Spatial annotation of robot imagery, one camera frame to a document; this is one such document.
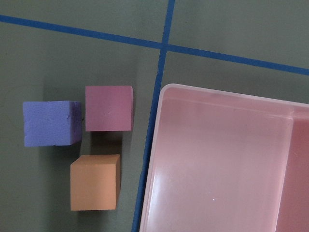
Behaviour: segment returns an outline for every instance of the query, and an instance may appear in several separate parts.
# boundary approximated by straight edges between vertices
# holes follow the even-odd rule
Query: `foam cube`
[[[86,86],[86,131],[131,131],[131,86]]]
[[[80,102],[26,101],[23,111],[25,146],[71,145],[82,139]]]
[[[71,210],[116,209],[120,155],[83,155],[70,167]]]

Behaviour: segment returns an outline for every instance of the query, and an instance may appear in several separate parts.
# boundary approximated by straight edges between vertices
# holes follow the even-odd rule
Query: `blue line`
[[[150,153],[151,153],[151,147],[152,147],[152,142],[154,138],[155,118],[156,118],[162,78],[163,78],[163,73],[164,73],[164,66],[165,66],[165,60],[166,60],[166,54],[167,54],[167,46],[169,43],[169,34],[170,34],[170,28],[171,28],[171,23],[172,23],[172,18],[173,18],[174,5],[175,5],[175,0],[169,0],[165,23],[164,23],[163,36],[162,36],[162,48],[160,50],[159,61],[158,61],[158,72],[157,72],[157,76],[155,78],[155,83],[154,83],[154,94],[153,94],[153,100],[151,103],[151,110],[150,110],[149,123],[148,123],[148,129],[147,129],[145,150],[144,150],[144,156],[143,156],[143,168],[140,174],[139,188],[138,188],[136,203],[135,203],[134,218],[133,218],[132,230],[131,230],[132,232],[138,232],[140,228],[140,218],[141,218],[141,212],[142,212],[143,202],[144,202]]]
[[[5,16],[5,15],[0,15],[0,22],[12,23],[12,24],[17,24],[17,25],[22,25],[22,26],[27,26],[27,27],[32,27],[32,28],[53,30],[53,31],[74,34],[74,35],[81,35],[81,36],[86,36],[86,37],[91,37],[91,38],[96,38],[96,39],[101,39],[101,40],[120,42],[124,44],[127,43],[127,44],[156,48],[156,49],[162,48],[162,44],[159,42],[141,40],[141,39],[131,38],[127,36],[108,34],[104,32],[86,30],[86,29],[81,29],[81,28],[67,27],[67,26],[62,26],[58,24],[44,23],[44,22],[39,22],[39,21],[34,21],[34,20],[29,20],[29,19],[15,18],[15,17]]]
[[[176,46],[176,45],[168,45],[167,50],[170,52],[177,52],[177,53],[183,53],[183,54],[189,54],[199,57],[207,57],[212,59],[219,59],[234,63],[240,63],[240,64],[247,64],[262,68],[268,68],[268,69],[275,69],[280,71],[285,71],[289,73],[297,73],[302,75],[309,75],[309,69],[305,68],[299,68],[295,66],[290,65],[284,65],[284,64],[278,64],[278,63],[272,63],[257,59],[250,59],[250,58],[244,58],[244,57],[237,57],[233,55],[227,55],[223,53],[217,53],[217,52],[210,52],[210,51],[204,51],[189,47],[182,47],[182,46]]]

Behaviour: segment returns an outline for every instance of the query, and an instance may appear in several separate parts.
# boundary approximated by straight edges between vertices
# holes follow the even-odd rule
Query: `pink plastic bin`
[[[140,232],[308,232],[309,105],[170,84]]]

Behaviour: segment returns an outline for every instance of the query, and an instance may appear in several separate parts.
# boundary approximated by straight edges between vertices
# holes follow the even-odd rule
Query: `magenta block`
[[[26,101],[23,111],[25,146],[71,145],[82,139],[78,101]]]
[[[131,86],[86,86],[86,131],[131,131]]]

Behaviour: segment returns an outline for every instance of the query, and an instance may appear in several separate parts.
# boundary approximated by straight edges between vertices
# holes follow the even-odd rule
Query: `pink cube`
[[[86,131],[131,131],[132,86],[86,86]]]

